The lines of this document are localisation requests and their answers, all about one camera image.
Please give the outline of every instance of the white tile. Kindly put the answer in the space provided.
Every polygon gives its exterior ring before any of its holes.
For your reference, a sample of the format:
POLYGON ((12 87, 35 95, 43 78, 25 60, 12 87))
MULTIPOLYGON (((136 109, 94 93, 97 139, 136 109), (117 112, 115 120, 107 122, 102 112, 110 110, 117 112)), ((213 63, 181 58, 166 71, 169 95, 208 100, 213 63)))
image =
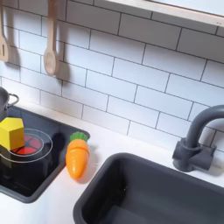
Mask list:
POLYGON ((135 103, 185 119, 189 116, 191 106, 193 105, 190 101, 146 87, 137 88, 135 103))
POLYGON ((178 51, 224 62, 224 38, 183 29, 178 42, 178 51))
POLYGON ((79 2, 82 4, 94 4, 94 0, 75 0, 74 2, 79 2))
POLYGON ((140 17, 122 14, 119 35, 156 46, 176 49, 180 28, 140 17))
POLYGON ((142 62, 144 56, 143 43, 101 31, 92 31, 90 49, 138 63, 142 62))
POLYGON ((3 5, 10 6, 12 8, 17 8, 18 0, 3 0, 3 5))
MULTIPOLYGON (((40 55, 45 54, 47 39, 38 35, 34 35, 28 32, 20 31, 20 48, 29 52, 37 53, 40 55)), ((57 53, 59 60, 63 60, 64 44, 57 41, 57 53)))
POLYGON ((152 128, 156 127, 158 120, 157 111, 111 96, 108 99, 107 111, 113 115, 121 116, 131 121, 151 126, 152 128))
POLYGON ((21 82, 25 85, 61 95, 61 80, 54 79, 42 73, 36 73, 21 67, 21 82))
POLYGON ((87 106, 84 106, 82 119, 124 135, 127 134, 130 124, 126 119, 87 106))
MULTIPOLYGON (((46 0, 19 0, 19 9, 47 16, 46 0)), ((58 19, 66 20, 66 1, 58 0, 58 19)))
MULTIPOLYGON (((41 60, 41 73, 47 74, 44 65, 44 57, 41 60)), ((59 62, 59 71, 53 77, 57 77, 63 81, 69 81, 74 84, 85 86, 87 69, 78 66, 72 66, 64 62, 59 62)))
POLYGON ((174 151, 179 137, 164 133, 163 131, 146 127, 139 123, 130 122, 129 136, 144 141, 149 144, 174 151))
POLYGON ((13 81, 19 81, 19 66, 0 62, 0 76, 13 81))
POLYGON ((219 27, 219 30, 217 31, 217 35, 224 37, 224 27, 219 27))
POLYGON ((200 80, 206 60, 154 45, 147 45, 143 64, 148 67, 155 67, 170 73, 200 80))
POLYGON ((82 105, 75 101, 69 101, 54 94, 41 91, 40 104, 46 108, 59 111, 60 113, 81 118, 82 105))
POLYGON ((28 87, 5 78, 2 78, 2 87, 9 93, 18 95, 21 100, 39 104, 40 91, 34 87, 28 87))
POLYGON ((217 26, 211 24, 204 24, 201 22, 185 19, 182 17, 174 17, 163 13, 153 12, 152 20, 165 22, 170 25, 178 25, 185 28, 190 28, 199 32, 208 32, 215 34, 217 26))
POLYGON ((40 72, 40 60, 40 55, 36 53, 23 51, 15 47, 10 48, 10 63, 12 64, 40 72))
POLYGON ((25 32, 41 34, 41 16, 4 7, 3 18, 4 25, 25 32))
POLYGON ((133 102, 137 85, 104 74, 87 71, 87 88, 133 102))
POLYGON ((224 103, 224 89, 171 74, 166 93, 190 101, 216 106, 224 103))
POLYGON ((63 81, 62 96, 102 110, 106 110, 109 98, 106 94, 101 94, 85 87, 76 86, 66 81, 63 81))
POLYGON ((148 88, 165 91, 169 74, 122 59, 115 59, 113 76, 148 88))
POLYGON ((65 62, 102 74, 111 75, 114 58, 77 46, 65 45, 65 62))
POLYGON ((209 60, 202 81, 224 88, 224 64, 209 60))
POLYGON ((4 35, 8 40, 10 46, 19 47, 18 43, 18 30, 12 29, 10 27, 5 26, 3 28, 4 35))
POLYGON ((224 151, 224 133, 217 131, 213 139, 213 144, 217 146, 219 151, 224 151))
MULTIPOLYGON (((42 36, 47 36, 47 19, 42 18, 42 36)), ((69 24, 66 22, 57 22, 57 40, 62 42, 88 48, 90 29, 78 26, 75 24, 69 24)))
MULTIPOLYGON (((186 137, 190 126, 191 122, 163 113, 160 113, 157 122, 158 130, 168 132, 178 137, 186 137)), ((210 146, 214 138, 214 132, 213 129, 204 128, 199 143, 210 146)))
POLYGON ((83 3, 67 2, 67 22, 117 34, 119 20, 119 12, 104 10, 83 3))
POLYGON ((105 0, 95 0, 94 5, 109 9, 112 11, 120 11, 141 18, 151 18, 151 11, 143 10, 136 7, 128 6, 120 3, 113 3, 105 0))
MULTIPOLYGON (((205 109, 208 109, 208 107, 195 102, 192 106, 192 112, 190 114, 189 121, 192 121, 200 112, 205 109)), ((207 127, 224 131, 224 119, 216 119, 210 122, 207 127)))

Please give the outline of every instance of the sink basin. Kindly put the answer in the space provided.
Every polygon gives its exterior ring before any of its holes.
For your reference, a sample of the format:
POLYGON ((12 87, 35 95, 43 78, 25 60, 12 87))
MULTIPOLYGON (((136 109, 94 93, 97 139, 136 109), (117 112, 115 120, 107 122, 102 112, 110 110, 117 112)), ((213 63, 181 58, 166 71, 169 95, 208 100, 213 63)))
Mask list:
POLYGON ((223 224, 224 189, 126 153, 110 157, 74 206, 75 224, 223 224))

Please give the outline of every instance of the wooden spoon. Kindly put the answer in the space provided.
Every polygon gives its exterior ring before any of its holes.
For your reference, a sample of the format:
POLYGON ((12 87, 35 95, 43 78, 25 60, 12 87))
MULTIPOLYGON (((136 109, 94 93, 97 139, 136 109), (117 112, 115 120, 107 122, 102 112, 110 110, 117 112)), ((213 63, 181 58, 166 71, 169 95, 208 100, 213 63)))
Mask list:
POLYGON ((0 0, 0 60, 8 62, 10 59, 9 44, 4 36, 4 7, 3 0, 0 0))
POLYGON ((48 0, 47 48, 44 55, 45 70, 49 75, 57 73, 59 68, 56 52, 56 15, 57 0, 48 0))

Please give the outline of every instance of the stove burner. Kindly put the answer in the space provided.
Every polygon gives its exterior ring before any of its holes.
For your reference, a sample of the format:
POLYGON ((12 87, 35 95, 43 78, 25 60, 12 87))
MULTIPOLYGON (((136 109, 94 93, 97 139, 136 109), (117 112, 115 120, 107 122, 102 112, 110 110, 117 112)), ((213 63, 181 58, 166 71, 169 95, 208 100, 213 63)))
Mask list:
POLYGON ((15 150, 2 148, 0 157, 12 163, 27 164, 45 158, 53 148, 52 139, 37 129, 24 130, 24 147, 15 150))
POLYGON ((44 141, 39 136, 24 133, 24 147, 11 150, 9 153, 18 157, 29 157, 42 151, 44 148, 44 141))

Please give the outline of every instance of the white countertop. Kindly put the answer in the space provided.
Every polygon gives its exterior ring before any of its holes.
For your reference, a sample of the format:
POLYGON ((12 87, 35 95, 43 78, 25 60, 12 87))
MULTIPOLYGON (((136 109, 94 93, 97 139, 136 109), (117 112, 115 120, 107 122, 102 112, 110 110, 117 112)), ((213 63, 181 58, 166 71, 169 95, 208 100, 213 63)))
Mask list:
MULTIPOLYGON (((74 224, 73 209, 76 200, 81 196, 105 159, 118 152, 136 154, 139 157, 147 158, 174 169, 171 151, 137 141, 128 136, 123 136, 114 131, 35 104, 21 101, 18 106, 39 115, 50 117, 61 123, 88 131, 91 135, 88 141, 90 159, 87 170, 79 182, 72 180, 65 168, 34 203, 23 204, 1 193, 1 224, 74 224)), ((224 187, 224 170, 222 169, 212 167, 209 173, 193 171, 189 175, 224 187)))

